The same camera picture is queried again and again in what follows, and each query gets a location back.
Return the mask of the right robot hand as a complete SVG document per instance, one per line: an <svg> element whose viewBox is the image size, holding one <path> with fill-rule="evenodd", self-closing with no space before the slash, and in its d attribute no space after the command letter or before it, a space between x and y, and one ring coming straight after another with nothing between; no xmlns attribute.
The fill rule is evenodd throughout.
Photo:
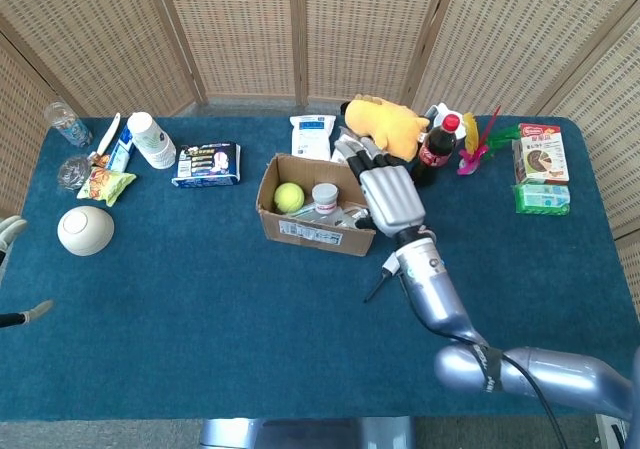
<svg viewBox="0 0 640 449"><path fill-rule="evenodd" d="M419 227L425 208L406 167L377 147L369 137L338 139L342 154L358 181L373 224L387 237Z"/></svg>

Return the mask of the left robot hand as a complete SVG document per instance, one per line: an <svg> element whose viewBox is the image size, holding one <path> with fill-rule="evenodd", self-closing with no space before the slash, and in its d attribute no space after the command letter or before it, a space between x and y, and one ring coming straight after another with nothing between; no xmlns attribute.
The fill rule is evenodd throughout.
<svg viewBox="0 0 640 449"><path fill-rule="evenodd" d="M1 220L1 262L4 262L11 244L26 229L26 227L27 221L20 215L12 215ZM46 300L26 311L2 313L1 327L6 328L29 324L41 318L44 314L49 312L53 306L53 300Z"/></svg>

